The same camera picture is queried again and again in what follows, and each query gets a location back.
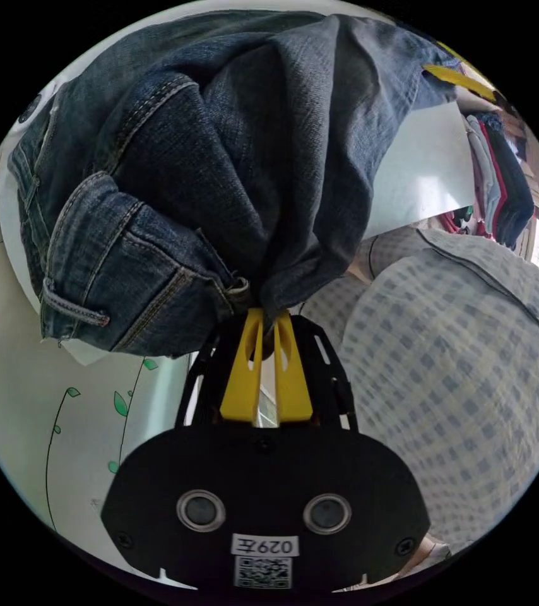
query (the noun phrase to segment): red garment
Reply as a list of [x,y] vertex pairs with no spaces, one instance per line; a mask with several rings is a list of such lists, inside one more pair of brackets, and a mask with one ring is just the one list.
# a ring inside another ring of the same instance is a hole
[[459,231],[459,228],[454,224],[453,213],[443,213],[442,215],[438,215],[438,219],[449,234],[456,234]]
[[492,145],[490,144],[489,134],[486,132],[486,127],[484,126],[484,123],[482,121],[478,120],[478,123],[480,125],[480,128],[482,129],[484,138],[486,139],[486,142],[489,146],[490,157],[491,157],[492,163],[495,167],[495,173],[497,174],[497,181],[499,181],[499,187],[501,188],[501,197],[499,198],[499,203],[497,204],[497,208],[495,209],[495,214],[492,218],[492,225],[493,225],[493,227],[495,227],[497,225],[497,217],[499,216],[499,213],[501,212],[501,209],[503,208],[503,204],[505,204],[505,202],[507,201],[507,189],[505,189],[505,183],[503,183],[503,176],[501,175],[501,169],[499,168],[499,163],[497,162],[497,159],[495,158],[494,151],[492,151]]

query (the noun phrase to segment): screw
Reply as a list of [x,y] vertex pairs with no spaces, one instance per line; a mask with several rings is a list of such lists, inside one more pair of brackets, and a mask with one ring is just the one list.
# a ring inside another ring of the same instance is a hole
[[123,549],[130,549],[133,546],[133,540],[126,532],[119,532],[116,541]]
[[255,448],[260,453],[270,453],[274,450],[275,445],[270,438],[263,436],[255,442]]
[[403,538],[400,543],[396,545],[397,556],[407,556],[415,548],[415,539],[408,537]]

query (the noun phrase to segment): denim seam stitching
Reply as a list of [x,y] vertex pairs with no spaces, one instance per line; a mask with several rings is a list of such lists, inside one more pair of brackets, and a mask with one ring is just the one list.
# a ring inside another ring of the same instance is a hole
[[159,256],[163,259],[167,259],[170,263],[172,263],[176,267],[178,267],[179,271],[185,272],[190,278],[199,278],[202,280],[209,280],[210,282],[212,282],[213,286],[215,287],[215,290],[219,293],[220,297],[223,299],[223,302],[226,303],[226,305],[228,305],[228,307],[232,310],[232,312],[234,311],[234,307],[233,307],[232,303],[229,301],[229,299],[223,293],[223,289],[220,288],[219,284],[217,284],[217,281],[214,278],[212,278],[210,276],[204,276],[201,273],[198,273],[197,271],[194,271],[194,270],[190,269],[189,267],[186,267],[186,266],[182,265],[181,263],[178,263],[175,259],[173,259],[173,257],[171,257],[169,254],[165,253],[165,251],[163,251],[161,248],[159,248],[152,242],[146,242],[145,240],[141,240],[140,238],[138,238],[137,236],[135,236],[134,234],[132,234],[130,232],[126,232],[124,234],[124,237],[125,237],[125,239],[128,239],[130,241],[132,246],[136,246],[139,248],[146,249],[148,251],[152,251],[157,256]]
[[87,177],[70,194],[70,196],[68,198],[68,201],[63,205],[63,208],[61,209],[61,212],[59,213],[59,216],[58,216],[57,221],[55,223],[55,227],[53,229],[53,233],[51,234],[50,241],[49,241],[49,248],[48,248],[48,251],[47,251],[47,264],[49,266],[50,266],[51,257],[53,256],[54,250],[55,250],[56,245],[57,245],[57,239],[59,238],[59,232],[62,230],[63,224],[65,223],[66,217],[67,217],[70,209],[74,205],[74,202],[76,201],[77,197],[80,195],[81,191],[87,185],[89,185],[90,183],[93,183],[93,182],[99,180],[103,176],[104,176],[103,172],[96,172],[95,174],[91,175],[90,177]]
[[84,305],[88,294],[93,287],[93,282],[97,278],[99,271],[101,270],[102,265],[105,263],[107,256],[110,254],[110,250],[113,248],[116,240],[120,238],[121,234],[124,232],[127,223],[132,219],[133,215],[143,206],[143,202],[141,200],[137,200],[137,203],[132,205],[132,207],[128,210],[128,212],[122,217],[120,223],[116,226],[110,241],[107,243],[103,254],[99,257],[97,264],[95,265],[95,269],[91,273],[91,277],[86,285],[85,293],[83,294],[81,304]]
[[44,293],[44,300],[48,306],[53,307],[58,311],[65,311],[68,314],[73,314],[72,317],[81,316],[82,320],[84,320],[85,322],[88,322],[90,320],[90,322],[88,323],[93,324],[94,326],[103,327],[109,324],[110,318],[108,315],[102,312],[85,309],[84,307],[76,305],[75,303],[70,303],[70,301],[66,301],[65,299],[54,293],[52,291],[52,280],[50,278],[44,279],[42,288]]
[[[164,96],[164,98],[160,98],[157,101],[155,100],[155,98],[164,95],[166,89],[174,85],[174,83],[174,81],[171,81],[164,84],[164,86],[158,91],[156,91],[151,98],[148,98],[142,103],[140,103],[140,105],[135,109],[135,111],[126,119],[126,123],[122,127],[121,131],[125,131],[128,128],[129,124],[134,122],[134,120],[146,110],[143,117],[133,126],[131,132],[124,140],[124,143],[118,148],[114,161],[110,163],[109,168],[107,169],[110,174],[113,174],[116,171],[116,169],[118,168],[118,164],[120,163],[120,159],[122,158],[122,154],[124,153],[124,150],[128,147],[135,134],[137,134],[139,129],[145,124],[145,122],[150,118],[150,116],[152,116],[161,105],[166,103],[171,97],[179,93],[184,88],[187,88],[189,86],[197,86],[196,82],[185,82],[177,86],[173,90],[169,91],[168,94]],[[146,108],[146,104],[150,105],[151,103],[154,103],[154,105],[152,107]]]
[[127,335],[125,335],[125,337],[119,341],[114,349],[118,350],[119,348],[123,349],[130,346],[130,344],[132,344],[132,342],[135,341],[141,332],[149,325],[167,299],[176,291],[181,290],[190,281],[191,276],[187,274],[184,268],[179,268],[176,276],[169,281],[164,290],[156,297],[156,300],[153,301],[151,307],[147,309],[144,315],[133,324]]
[[51,141],[53,140],[53,137],[55,136],[55,130],[57,128],[57,120],[58,120],[57,116],[59,114],[59,111],[58,111],[59,110],[59,101],[61,100],[61,97],[64,95],[64,92],[62,91],[62,89],[63,89],[63,87],[57,91],[54,98],[50,101],[50,103],[52,103],[52,107],[49,110],[49,125],[47,126],[44,136],[42,137],[42,144],[40,145],[40,153],[38,154],[38,157],[34,161],[34,165],[33,165],[33,173],[35,175],[38,173],[38,168],[39,168],[40,164],[45,160],[45,158],[47,156],[47,152],[49,150],[49,145],[50,145]]

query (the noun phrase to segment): white sheet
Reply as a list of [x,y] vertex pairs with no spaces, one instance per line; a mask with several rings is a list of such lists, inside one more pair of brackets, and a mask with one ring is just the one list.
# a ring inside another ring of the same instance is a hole
[[474,204],[470,145],[455,102],[406,117],[374,189],[365,238]]

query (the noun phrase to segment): yellow object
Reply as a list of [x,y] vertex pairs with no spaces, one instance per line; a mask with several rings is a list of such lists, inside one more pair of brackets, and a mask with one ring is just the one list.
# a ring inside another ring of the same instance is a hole
[[[250,309],[220,408],[221,416],[225,420],[243,421],[252,425],[257,420],[262,342],[263,310]],[[249,361],[253,351],[255,356],[251,368]]]
[[471,90],[491,103],[497,102],[495,92],[491,88],[469,76],[464,76],[455,69],[445,68],[440,65],[424,65],[423,68],[443,82],[448,82],[456,86],[463,86],[463,88]]
[[[285,369],[282,352],[287,358]],[[313,414],[312,403],[288,311],[278,316],[274,327],[274,363],[278,425],[309,421]]]

